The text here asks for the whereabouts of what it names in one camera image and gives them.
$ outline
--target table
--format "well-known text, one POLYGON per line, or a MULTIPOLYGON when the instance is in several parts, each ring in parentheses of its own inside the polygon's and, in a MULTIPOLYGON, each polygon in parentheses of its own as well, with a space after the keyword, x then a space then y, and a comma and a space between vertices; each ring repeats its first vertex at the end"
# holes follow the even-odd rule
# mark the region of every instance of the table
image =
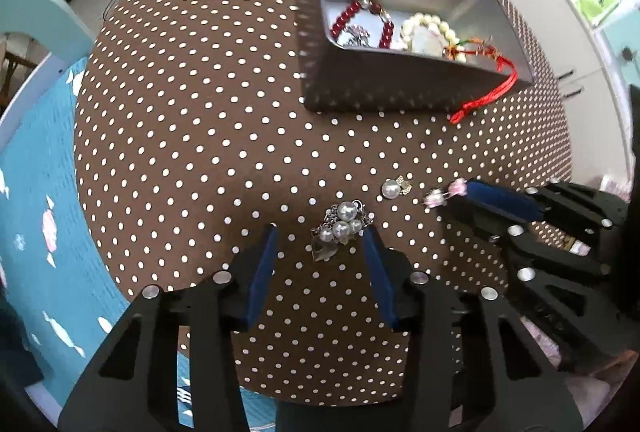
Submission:
MULTIPOLYGON (((570 176, 557 82, 524 20, 499 1, 536 85, 452 126, 441 113, 306 111, 296 0, 122 0, 90 57, 74 146, 80 203, 118 288, 131 300, 150 283, 194 285, 275 222, 264 311, 234 337, 241 385, 317 405, 396 397, 408 338, 378 316, 360 241, 315 263, 310 231, 333 203, 360 199, 416 268, 455 289, 504 289, 497 248, 419 204, 455 177, 522 188, 570 176), (398 174, 414 189, 382 199, 398 174)), ((187 330, 179 347, 188 354, 187 330)))

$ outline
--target light blue chair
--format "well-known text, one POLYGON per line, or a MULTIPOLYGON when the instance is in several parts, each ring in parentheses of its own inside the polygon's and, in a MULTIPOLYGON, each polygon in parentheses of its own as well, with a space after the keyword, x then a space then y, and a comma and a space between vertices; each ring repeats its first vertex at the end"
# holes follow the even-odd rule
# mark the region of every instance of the light blue chair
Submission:
MULTIPOLYGON (((0 273, 44 373, 27 392, 56 424, 128 303, 89 235, 74 177, 74 108, 92 34, 63 0, 0 0, 0 33, 10 32, 29 35, 50 53, 0 119, 0 273), (54 251, 44 237, 45 219, 57 229, 54 251)), ((193 426, 189 372, 179 354, 180 422, 193 426)), ((273 400, 245 390, 242 399, 252 430, 273 432, 273 400)))

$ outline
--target bracelet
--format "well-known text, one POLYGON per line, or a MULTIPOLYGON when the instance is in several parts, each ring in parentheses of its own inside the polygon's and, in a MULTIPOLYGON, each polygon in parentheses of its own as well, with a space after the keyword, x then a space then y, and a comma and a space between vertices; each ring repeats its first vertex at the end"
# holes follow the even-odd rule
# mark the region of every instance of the bracelet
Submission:
MULTIPOLYGON (((382 28, 382 36, 380 36, 380 42, 378 43, 378 47, 380 49, 388 49, 389 45, 391 45, 391 37, 394 34, 394 25, 391 21, 391 15, 387 13, 380 4, 372 2, 371 0, 361 0, 361 1, 353 1, 351 4, 342 12, 340 16, 335 19, 334 24, 331 27, 331 36, 334 40, 338 39, 340 33, 344 30, 345 26, 351 21, 351 19, 360 11, 360 10, 368 10, 372 15, 380 16, 382 20, 383 28, 382 28)), ((369 33, 366 33, 366 36, 359 38, 357 44, 351 45, 361 45, 361 46, 369 46, 368 42, 366 42, 366 38, 368 38, 369 33)))
POLYGON ((459 44, 451 44, 450 46, 445 48, 444 53, 445 57, 449 60, 458 59, 457 57, 460 54, 487 56, 495 60, 495 70, 497 70, 498 72, 500 72, 505 65, 511 67, 511 74, 509 75, 509 78, 505 79, 500 85, 489 92, 489 94, 486 94, 479 99, 463 103, 460 110, 458 110, 449 119, 453 125, 459 123, 460 120, 462 120, 462 118, 472 110, 496 101, 499 97, 506 94, 509 89, 516 83, 516 81, 518 81, 518 70, 516 69, 516 66, 513 64, 513 62, 501 55, 500 51, 494 46, 485 44, 484 40, 481 40, 480 38, 470 38, 468 40, 459 42, 459 44), (466 50, 464 47, 465 44, 478 44, 478 48, 476 50, 466 50))
MULTIPOLYGON (((456 36, 456 31, 451 29, 449 24, 441 20, 440 17, 436 15, 432 16, 424 13, 416 13, 402 23, 402 28, 400 30, 402 43, 406 46, 406 49, 411 50, 412 52, 414 50, 413 43, 415 28, 417 27, 426 27, 432 34, 442 34, 444 43, 446 44, 442 44, 443 47, 448 45, 457 45, 460 42, 460 39, 456 36)), ((459 62, 466 62, 464 54, 459 53, 457 56, 457 60, 459 62)))

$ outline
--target red string bracelet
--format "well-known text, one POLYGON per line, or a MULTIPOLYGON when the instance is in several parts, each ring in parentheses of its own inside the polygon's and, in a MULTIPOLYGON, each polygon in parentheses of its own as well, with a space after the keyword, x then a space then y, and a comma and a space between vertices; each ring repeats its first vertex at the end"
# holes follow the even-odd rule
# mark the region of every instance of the red string bracelet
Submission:
POLYGON ((391 37, 394 34, 394 24, 391 21, 391 15, 387 13, 380 4, 376 4, 371 0, 353 1, 342 12, 340 16, 335 19, 334 24, 331 26, 331 36, 334 40, 338 39, 340 33, 344 30, 344 27, 351 21, 351 19, 361 10, 369 10, 372 15, 380 16, 382 20, 382 36, 380 36, 380 42, 378 47, 380 49, 388 49, 391 45, 391 37))
POLYGON ((449 119, 452 125, 456 125, 460 123, 462 118, 469 114, 471 111, 488 105, 498 98, 502 97, 506 94, 509 89, 518 81, 518 70, 516 69, 513 62, 508 58, 505 58, 494 46, 485 46, 483 40, 479 40, 478 38, 472 38, 468 40, 469 42, 480 44, 477 50, 459 50, 455 46, 449 46, 445 49, 447 51, 448 57, 455 57, 455 54, 461 52, 462 54, 474 54, 476 56, 488 56, 495 60, 495 70, 500 72, 505 65, 511 67, 511 74, 509 78, 505 79, 500 85, 495 87, 491 92, 482 96, 481 98, 475 99, 473 101, 469 101, 467 103, 463 103, 460 110, 458 110, 454 115, 449 119))

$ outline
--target red bead bracelet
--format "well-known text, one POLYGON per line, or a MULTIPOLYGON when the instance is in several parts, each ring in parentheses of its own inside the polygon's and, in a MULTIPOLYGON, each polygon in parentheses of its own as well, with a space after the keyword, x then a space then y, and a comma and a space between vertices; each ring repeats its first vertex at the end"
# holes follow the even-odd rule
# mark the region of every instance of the red bead bracelet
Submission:
POLYGON ((380 4, 370 0, 362 0, 361 2, 353 1, 349 4, 342 14, 335 19, 335 23, 331 27, 331 36, 333 39, 338 39, 338 36, 340 36, 340 33, 344 30, 344 27, 361 9, 369 10, 372 15, 380 17, 383 26, 382 36, 380 36, 378 47, 380 49, 388 49, 391 45, 391 37, 394 34, 394 24, 391 21, 389 13, 387 13, 380 4))

